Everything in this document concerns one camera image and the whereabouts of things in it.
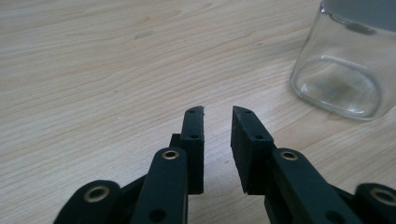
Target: transparent container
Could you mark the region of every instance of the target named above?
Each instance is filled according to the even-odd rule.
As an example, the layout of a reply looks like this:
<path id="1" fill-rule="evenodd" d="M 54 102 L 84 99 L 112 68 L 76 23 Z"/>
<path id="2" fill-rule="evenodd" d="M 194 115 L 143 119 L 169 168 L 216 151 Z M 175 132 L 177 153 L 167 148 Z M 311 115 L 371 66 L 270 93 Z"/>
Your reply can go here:
<path id="1" fill-rule="evenodd" d="M 396 105 L 396 1 L 323 0 L 290 78 L 306 101 L 361 120 Z"/>

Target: wood grain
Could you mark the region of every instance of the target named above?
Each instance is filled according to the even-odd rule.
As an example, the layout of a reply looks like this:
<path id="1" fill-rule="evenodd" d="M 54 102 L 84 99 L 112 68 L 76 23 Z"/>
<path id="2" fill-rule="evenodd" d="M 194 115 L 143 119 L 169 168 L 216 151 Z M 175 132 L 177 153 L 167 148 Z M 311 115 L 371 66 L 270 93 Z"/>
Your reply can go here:
<path id="1" fill-rule="evenodd" d="M 269 223 L 244 195 L 232 106 L 332 184 L 396 189 L 396 109 L 371 122 L 299 100 L 291 69 L 317 0 L 0 2 L 0 222 L 51 223 L 82 185 L 125 186 L 205 106 L 205 193 L 190 223 Z"/>

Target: wooden tabletop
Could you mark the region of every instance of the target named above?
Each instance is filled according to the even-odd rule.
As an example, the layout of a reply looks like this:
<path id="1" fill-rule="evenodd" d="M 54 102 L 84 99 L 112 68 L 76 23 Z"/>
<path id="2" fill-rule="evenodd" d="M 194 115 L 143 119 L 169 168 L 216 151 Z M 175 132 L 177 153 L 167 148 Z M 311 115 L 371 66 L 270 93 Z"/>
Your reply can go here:
<path id="1" fill-rule="evenodd" d="M 396 108 L 344 119 L 295 96 L 289 78 L 317 0 L 0 2 L 0 223 L 51 223 L 81 186 L 147 173 L 205 107 L 205 193 L 189 223 L 269 223 L 242 191 L 233 105 L 331 184 L 396 189 Z"/>

